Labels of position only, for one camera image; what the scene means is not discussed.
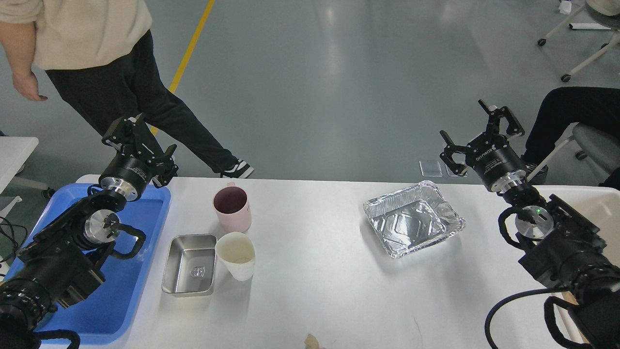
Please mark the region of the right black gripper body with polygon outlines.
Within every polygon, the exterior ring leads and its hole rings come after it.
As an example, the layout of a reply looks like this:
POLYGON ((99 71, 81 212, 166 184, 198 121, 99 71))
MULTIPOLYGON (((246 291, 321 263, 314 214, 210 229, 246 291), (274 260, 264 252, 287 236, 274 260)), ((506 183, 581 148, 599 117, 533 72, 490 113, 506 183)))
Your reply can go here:
POLYGON ((472 153, 466 156, 466 163, 482 179, 489 192, 504 193, 526 182, 525 164, 505 135, 480 134, 467 147, 472 153))

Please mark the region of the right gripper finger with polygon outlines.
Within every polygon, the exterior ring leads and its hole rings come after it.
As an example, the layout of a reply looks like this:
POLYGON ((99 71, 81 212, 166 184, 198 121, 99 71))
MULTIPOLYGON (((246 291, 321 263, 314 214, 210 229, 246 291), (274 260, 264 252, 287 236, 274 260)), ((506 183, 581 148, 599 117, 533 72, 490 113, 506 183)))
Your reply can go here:
POLYGON ((440 135, 446 143, 443 152, 440 153, 440 159, 454 175, 465 176, 467 174, 467 164, 456 163, 454 154, 465 155, 467 157, 467 155, 469 155, 469 147, 465 145, 456 145, 444 130, 440 131, 440 135))
POLYGON ((494 137, 501 136, 499 130, 502 119, 506 119, 509 122, 506 134, 510 136, 510 139, 525 135, 525 129, 507 106, 502 108, 497 108, 494 105, 488 106, 482 99, 479 99, 478 103, 489 116, 485 132, 483 133, 485 139, 493 141, 494 137))

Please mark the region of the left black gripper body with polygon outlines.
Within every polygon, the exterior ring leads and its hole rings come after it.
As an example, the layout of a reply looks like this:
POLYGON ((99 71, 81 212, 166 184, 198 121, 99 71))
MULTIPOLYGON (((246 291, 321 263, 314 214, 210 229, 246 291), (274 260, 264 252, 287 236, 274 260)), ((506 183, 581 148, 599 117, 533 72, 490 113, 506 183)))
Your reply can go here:
POLYGON ((154 177, 154 171, 140 159, 116 154, 99 177, 104 190, 112 190, 127 201, 136 201, 154 177))

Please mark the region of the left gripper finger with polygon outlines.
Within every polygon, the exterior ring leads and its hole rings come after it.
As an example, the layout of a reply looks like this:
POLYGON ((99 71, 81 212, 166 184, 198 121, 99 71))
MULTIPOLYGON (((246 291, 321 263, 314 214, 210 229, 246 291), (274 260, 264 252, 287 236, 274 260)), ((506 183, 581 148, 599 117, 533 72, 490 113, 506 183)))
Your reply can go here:
POLYGON ((151 168, 154 172, 152 182, 156 188, 167 186, 172 181, 173 177, 177 176, 179 166, 175 164, 173 159, 173 154, 176 149, 177 145, 170 145, 163 155, 151 159, 151 168))
POLYGON ((113 121, 102 137, 102 144, 111 146, 127 157, 155 156, 154 135, 141 113, 113 121))

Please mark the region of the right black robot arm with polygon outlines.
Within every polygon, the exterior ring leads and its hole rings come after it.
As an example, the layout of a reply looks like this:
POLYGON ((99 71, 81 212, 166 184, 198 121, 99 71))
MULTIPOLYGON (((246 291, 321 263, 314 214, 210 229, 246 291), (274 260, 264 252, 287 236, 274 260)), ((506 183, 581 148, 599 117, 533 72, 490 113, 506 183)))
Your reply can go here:
POLYGON ((530 183, 526 166, 510 147, 509 136, 524 128, 507 107, 480 106, 489 119, 486 129, 467 145, 456 145, 447 132, 441 160, 456 175, 471 168, 489 192, 509 204, 498 217, 499 231, 512 247, 523 250, 520 265, 544 289, 520 292, 497 303, 484 330, 490 347, 490 322, 508 302, 548 294, 544 302, 547 329, 566 349, 617 349, 620 344, 619 268, 603 254, 606 247, 596 227, 568 203, 545 199, 530 183))

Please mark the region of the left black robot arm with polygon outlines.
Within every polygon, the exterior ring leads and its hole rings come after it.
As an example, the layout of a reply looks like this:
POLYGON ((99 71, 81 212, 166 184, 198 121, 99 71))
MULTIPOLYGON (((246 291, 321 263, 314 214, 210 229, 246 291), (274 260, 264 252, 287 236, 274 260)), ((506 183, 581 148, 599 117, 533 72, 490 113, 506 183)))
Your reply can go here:
POLYGON ((88 190, 53 219, 17 256, 23 268, 1 283, 1 346, 37 349, 42 341, 66 339, 80 346, 75 331, 38 332, 44 317, 58 306, 86 300, 105 282, 101 271, 108 257, 131 259, 141 251, 146 234, 121 223, 118 212, 138 200, 149 183, 161 188, 177 175, 176 145, 163 151, 142 113, 113 121, 102 142, 116 155, 99 177, 99 190, 88 190))

